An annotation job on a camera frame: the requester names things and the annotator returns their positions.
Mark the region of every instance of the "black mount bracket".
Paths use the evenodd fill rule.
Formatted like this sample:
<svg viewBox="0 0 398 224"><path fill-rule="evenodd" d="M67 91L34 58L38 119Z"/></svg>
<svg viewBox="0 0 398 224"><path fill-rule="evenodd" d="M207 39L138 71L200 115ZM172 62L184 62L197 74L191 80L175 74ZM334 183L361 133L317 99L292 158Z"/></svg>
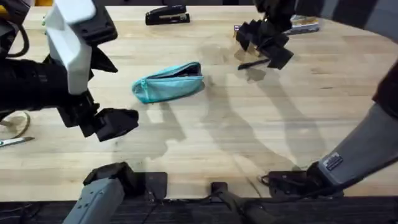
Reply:
<svg viewBox="0 0 398 224"><path fill-rule="evenodd" d="M343 191L337 192L320 192L319 195L312 193L317 192L324 187L314 183L313 179L309 178L307 171L272 171L267 175L267 184L269 186L269 193L273 198L287 199L304 197L343 197Z"/></svg>
<svg viewBox="0 0 398 224"><path fill-rule="evenodd" d="M83 184L88 185L103 178L117 178L127 198L146 196L149 200L162 200L167 196L165 172L134 172L126 162L118 162L94 169Z"/></svg>

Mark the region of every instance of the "gray robot arm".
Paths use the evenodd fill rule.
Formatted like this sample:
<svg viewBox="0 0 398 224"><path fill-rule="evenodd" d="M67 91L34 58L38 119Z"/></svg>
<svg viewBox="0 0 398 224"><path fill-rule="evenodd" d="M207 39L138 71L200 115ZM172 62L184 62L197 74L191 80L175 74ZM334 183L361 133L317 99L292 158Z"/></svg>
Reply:
<svg viewBox="0 0 398 224"><path fill-rule="evenodd" d="M108 224L124 198L119 179L100 179L86 185L63 224Z"/></svg>
<svg viewBox="0 0 398 224"><path fill-rule="evenodd" d="M259 11L274 18L292 12L291 5L294 5L293 11L298 15L331 19L398 42L398 30L394 22L398 21L398 2L395 0L265 0L255 3ZM373 97L375 104L367 116L335 150L313 163L304 174L269 173L267 177L271 194L275 190L279 190L279 194L274 195L284 196L288 196L289 192L298 195L311 192L333 194L398 161L397 95L398 62L380 82ZM281 178L300 184L284 184Z"/></svg>

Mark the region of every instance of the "wood grain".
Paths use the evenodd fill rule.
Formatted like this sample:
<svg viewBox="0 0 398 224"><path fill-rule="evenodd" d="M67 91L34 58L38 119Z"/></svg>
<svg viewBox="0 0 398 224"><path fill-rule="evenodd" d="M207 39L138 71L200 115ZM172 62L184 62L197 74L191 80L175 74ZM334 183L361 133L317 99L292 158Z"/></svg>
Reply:
<svg viewBox="0 0 398 224"><path fill-rule="evenodd" d="M398 57L398 46L363 30L325 21L315 34L293 36L295 53L283 70L237 71L244 55L233 26L257 19L255 8L189 7L192 22L145 26L153 7L109 7L119 38L100 46L119 73L95 72L90 90L102 107L140 112L140 126L106 142L65 128L56 110L30 112L34 141L0 150L0 200L75 200L90 170L127 161L136 171L169 174L170 198L204 197L212 181L232 192L263 197L256 180L270 170L305 169L330 152L363 118L376 85ZM42 19L33 8L24 23L25 58L48 54ZM19 37L13 51L22 47ZM196 95L141 104L132 83L165 67L198 61L206 88ZM347 195L396 195L398 166L378 172Z"/></svg>

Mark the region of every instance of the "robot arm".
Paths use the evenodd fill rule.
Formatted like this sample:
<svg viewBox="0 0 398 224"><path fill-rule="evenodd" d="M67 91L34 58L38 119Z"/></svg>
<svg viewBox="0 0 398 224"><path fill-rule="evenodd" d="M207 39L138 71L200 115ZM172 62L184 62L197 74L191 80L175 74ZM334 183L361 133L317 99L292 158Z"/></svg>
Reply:
<svg viewBox="0 0 398 224"><path fill-rule="evenodd" d="M11 2L0 0L6 9ZM95 133L100 141L138 127L135 110L98 112L87 88L92 69L118 71L98 48L118 36L106 8L93 0L55 0L45 26L50 55L43 63L0 58L0 119L15 110L56 108L66 127L79 126L85 137Z"/></svg>
<svg viewBox="0 0 398 224"><path fill-rule="evenodd" d="M278 32L289 29L293 14L317 16L384 35L398 42L393 21L398 20L394 0L262 0L265 24ZM398 62L380 82L368 115L329 155L305 172L270 172L266 177L274 197L330 195L358 183L398 161Z"/></svg>

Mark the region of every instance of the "zipper pull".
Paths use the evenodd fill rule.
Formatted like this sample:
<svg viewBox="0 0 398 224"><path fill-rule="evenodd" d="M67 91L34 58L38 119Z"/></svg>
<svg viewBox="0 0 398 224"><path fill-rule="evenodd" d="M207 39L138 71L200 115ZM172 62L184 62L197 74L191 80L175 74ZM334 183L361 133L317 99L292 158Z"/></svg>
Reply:
<svg viewBox="0 0 398 224"><path fill-rule="evenodd" d="M148 83L147 80L143 79L141 80L141 88L144 90L145 92L145 96L147 98L147 102L150 103L150 99L149 99L149 93L148 93Z"/></svg>

